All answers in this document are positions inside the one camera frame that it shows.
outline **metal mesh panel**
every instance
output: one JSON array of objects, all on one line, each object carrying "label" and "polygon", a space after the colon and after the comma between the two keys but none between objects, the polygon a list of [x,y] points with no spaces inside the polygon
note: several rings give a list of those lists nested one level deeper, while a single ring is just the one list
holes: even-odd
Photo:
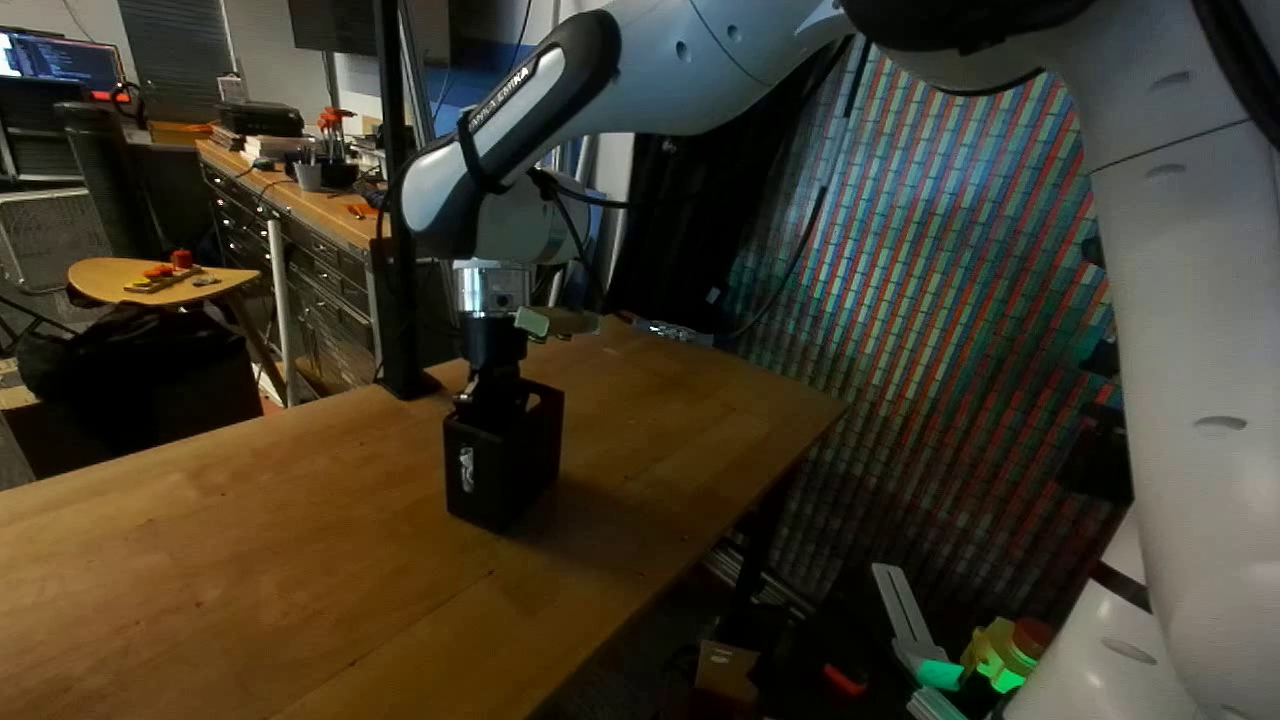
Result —
[{"label": "metal mesh panel", "polygon": [[848,398],[810,457],[778,571],[826,597],[843,568],[902,561],[923,603],[1057,615],[1122,519],[1057,470],[1090,403],[1079,370],[1107,337],[1075,111],[1057,81],[955,99],[869,57],[843,114],[831,84],[810,148],[778,178],[730,306],[739,350]]},{"label": "metal mesh panel", "polygon": [[88,193],[3,193],[0,195],[0,276],[26,293],[57,293],[81,257],[103,257],[109,240]]}]

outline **wooden tabletop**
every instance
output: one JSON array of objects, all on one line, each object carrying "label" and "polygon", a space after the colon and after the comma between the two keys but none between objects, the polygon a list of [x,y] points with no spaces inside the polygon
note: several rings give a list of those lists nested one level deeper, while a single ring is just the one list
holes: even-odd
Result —
[{"label": "wooden tabletop", "polygon": [[333,234],[333,240],[354,245],[361,253],[369,253],[369,245],[375,240],[375,213],[369,213],[361,193],[306,193],[292,174],[261,170],[261,168],[243,162],[243,154],[236,154],[211,138],[201,138],[198,151],[205,162],[232,174],[251,195],[263,195],[282,213],[313,224],[319,234]]},{"label": "wooden tabletop", "polygon": [[0,714],[529,714],[839,417],[620,322],[529,374],[563,478],[512,536],[382,386],[0,493]]}]

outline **drawer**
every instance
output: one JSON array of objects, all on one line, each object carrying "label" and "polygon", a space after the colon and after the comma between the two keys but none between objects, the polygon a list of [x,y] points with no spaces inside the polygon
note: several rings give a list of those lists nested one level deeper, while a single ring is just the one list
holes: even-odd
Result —
[{"label": "drawer", "polygon": [[243,193],[208,189],[211,213],[230,216],[261,216]]},{"label": "drawer", "polygon": [[287,265],[369,316],[363,257],[286,216]]},{"label": "drawer", "polygon": [[243,213],[220,209],[216,216],[220,265],[263,266],[268,265],[268,224]]},{"label": "drawer", "polygon": [[297,369],[325,390],[375,378],[373,320],[287,271]]}]

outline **chair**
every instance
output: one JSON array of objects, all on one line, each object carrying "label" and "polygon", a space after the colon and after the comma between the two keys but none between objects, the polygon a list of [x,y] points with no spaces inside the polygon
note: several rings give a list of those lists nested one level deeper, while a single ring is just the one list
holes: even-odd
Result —
[{"label": "chair", "polygon": [[57,114],[65,123],[113,257],[168,257],[161,218],[130,154],[120,114],[103,104],[85,99],[57,104]]},{"label": "chair", "polygon": [[0,189],[77,189],[81,168],[57,104],[85,99],[81,84],[0,81]]},{"label": "chair", "polygon": [[[171,245],[134,168],[115,111],[70,99],[57,104],[57,114],[65,120],[109,257],[168,257]],[[115,302],[71,338],[27,333],[16,355],[42,403],[9,410],[9,429],[27,450],[34,470],[51,476],[261,417],[249,362],[256,350],[251,333],[232,333],[216,311],[201,306]]]},{"label": "chair", "polygon": [[81,257],[103,253],[85,189],[0,193],[0,355],[34,326],[88,326],[102,311],[71,306],[60,293]]}]

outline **cable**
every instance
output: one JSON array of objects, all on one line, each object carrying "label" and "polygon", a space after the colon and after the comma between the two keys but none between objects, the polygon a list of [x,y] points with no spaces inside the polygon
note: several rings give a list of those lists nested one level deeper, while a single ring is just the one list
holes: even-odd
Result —
[{"label": "cable", "polygon": [[[858,108],[858,99],[861,99],[861,93],[866,93],[869,61],[872,61],[872,44],[866,39],[866,46],[861,46],[861,57],[858,57],[858,77],[853,77],[853,84],[848,84],[848,99],[843,99],[843,108],[839,108],[843,129],[853,123],[853,108]],[[793,249],[793,259],[788,259],[784,276],[781,276],[778,288],[765,296],[765,302],[759,302],[739,326],[732,326],[732,333],[724,337],[724,343],[735,343],[735,338],[754,337],[754,326],[758,326],[759,320],[767,320],[767,316],[778,311],[778,302],[784,299],[793,276],[801,271],[804,253],[812,249],[812,234],[817,234],[817,224],[822,224],[822,216],[826,216],[826,209],[829,209],[829,193],[831,193],[837,170],[839,170],[839,159],[831,159],[831,168],[829,168],[829,174],[826,174],[826,185],[822,185],[822,193],[817,193],[817,199],[812,199],[812,209],[810,209],[810,216],[804,216],[804,229],[801,229],[801,240],[795,240],[795,249]]]},{"label": "cable", "polygon": [[446,108],[446,99],[448,99],[448,88],[453,88],[453,69],[446,69],[441,93],[436,93],[436,99],[434,99],[434,123],[441,123],[441,108]]},{"label": "cable", "polygon": [[522,14],[517,39],[512,39],[507,71],[517,71],[517,65],[522,65],[522,46],[526,46],[526,35],[529,35],[529,14],[531,14],[531,0],[526,0],[526,14]]},{"label": "cable", "polygon": [[1254,123],[1280,148],[1280,69],[1242,0],[1195,0],[1210,46]]},{"label": "cable", "polygon": [[560,195],[571,195],[579,205],[598,205],[598,209],[634,209],[627,199],[612,199],[612,195],[587,195],[579,189],[560,185]]},{"label": "cable", "polygon": [[529,168],[529,178],[538,185],[538,193],[540,193],[544,199],[557,205],[557,213],[560,213],[560,218],[563,218],[563,229],[570,229],[570,234],[571,234],[577,259],[579,259],[583,271],[587,271],[587,296],[592,296],[598,306],[604,306],[598,259],[592,259],[587,240],[583,240],[583,233],[577,229],[577,218],[571,218],[571,213],[570,213],[570,205],[563,205],[563,185],[560,185],[552,170],[540,170],[540,168]]},{"label": "cable", "polygon": [[81,32],[85,39],[91,39],[88,26],[81,24],[81,10],[71,9],[71,0],[65,0],[65,10],[71,14],[77,32]]}]

